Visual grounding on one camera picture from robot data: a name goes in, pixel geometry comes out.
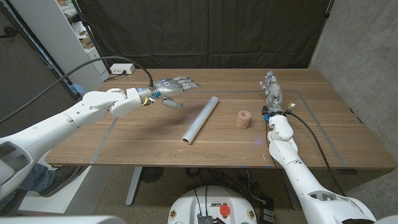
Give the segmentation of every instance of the cork cylinder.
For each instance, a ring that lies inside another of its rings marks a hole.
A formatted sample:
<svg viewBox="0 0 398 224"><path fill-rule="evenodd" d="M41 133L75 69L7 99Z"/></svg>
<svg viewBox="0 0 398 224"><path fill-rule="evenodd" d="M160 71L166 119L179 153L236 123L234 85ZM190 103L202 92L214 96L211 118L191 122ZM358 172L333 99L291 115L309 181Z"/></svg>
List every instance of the cork cylinder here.
<svg viewBox="0 0 398 224"><path fill-rule="evenodd" d="M238 128L246 129L249 127L251 113L246 110L241 110L238 113L238 118L236 120L236 125Z"/></svg>

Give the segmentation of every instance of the red button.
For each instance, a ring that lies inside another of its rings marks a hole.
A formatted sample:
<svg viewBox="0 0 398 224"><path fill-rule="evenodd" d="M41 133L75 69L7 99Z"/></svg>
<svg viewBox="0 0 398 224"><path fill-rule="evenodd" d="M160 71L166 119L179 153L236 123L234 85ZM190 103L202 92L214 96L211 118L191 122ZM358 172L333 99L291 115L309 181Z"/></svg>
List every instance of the red button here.
<svg viewBox="0 0 398 224"><path fill-rule="evenodd" d="M231 209L229 209L228 205L222 205L220 207L220 213L222 216L227 216L231 213Z"/></svg>

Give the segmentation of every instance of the metal frame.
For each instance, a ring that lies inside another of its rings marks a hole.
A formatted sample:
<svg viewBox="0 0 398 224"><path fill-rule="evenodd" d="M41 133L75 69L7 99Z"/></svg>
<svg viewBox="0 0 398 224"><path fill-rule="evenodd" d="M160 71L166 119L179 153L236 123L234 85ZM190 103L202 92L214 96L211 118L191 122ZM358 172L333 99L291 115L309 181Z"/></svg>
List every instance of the metal frame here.
<svg viewBox="0 0 398 224"><path fill-rule="evenodd" d="M142 167L135 167L132 173L129 192L127 193L126 197L126 205L131 206L134 203L134 199L136 198L137 191L139 188L139 183L141 179L141 171Z"/></svg>

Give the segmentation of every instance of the black curtain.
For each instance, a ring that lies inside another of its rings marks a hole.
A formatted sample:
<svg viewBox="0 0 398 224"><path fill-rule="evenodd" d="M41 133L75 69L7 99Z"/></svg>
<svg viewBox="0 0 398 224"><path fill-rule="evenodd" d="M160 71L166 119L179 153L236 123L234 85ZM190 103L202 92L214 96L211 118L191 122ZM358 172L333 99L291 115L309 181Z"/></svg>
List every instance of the black curtain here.
<svg viewBox="0 0 398 224"><path fill-rule="evenodd" d="M147 68L307 68L329 0L78 4L104 56Z"/></svg>

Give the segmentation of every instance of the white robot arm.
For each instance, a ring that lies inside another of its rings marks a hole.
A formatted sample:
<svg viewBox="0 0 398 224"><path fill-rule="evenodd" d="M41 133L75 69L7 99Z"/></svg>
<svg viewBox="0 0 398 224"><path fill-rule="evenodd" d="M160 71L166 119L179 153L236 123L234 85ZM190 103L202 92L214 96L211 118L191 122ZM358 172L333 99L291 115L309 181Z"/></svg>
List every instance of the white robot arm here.
<svg viewBox="0 0 398 224"><path fill-rule="evenodd" d="M267 73L266 81L267 87L262 82L260 84L267 95L269 111L266 118L273 129L267 133L269 153L286 171L308 223L336 224L349 219L376 222L364 203L329 191L311 173L299 157L293 129L282 109L282 90L271 71Z"/></svg>
<svg viewBox="0 0 398 224"><path fill-rule="evenodd" d="M34 164L54 146L64 141L79 128L105 119L108 111L115 117L128 114L141 105L149 105L162 97L164 105L179 108L174 96L197 88L188 77L158 81L153 88L130 88L126 94L113 88L106 92L91 91L69 109L47 118L25 130L0 138L0 199L16 189Z"/></svg>

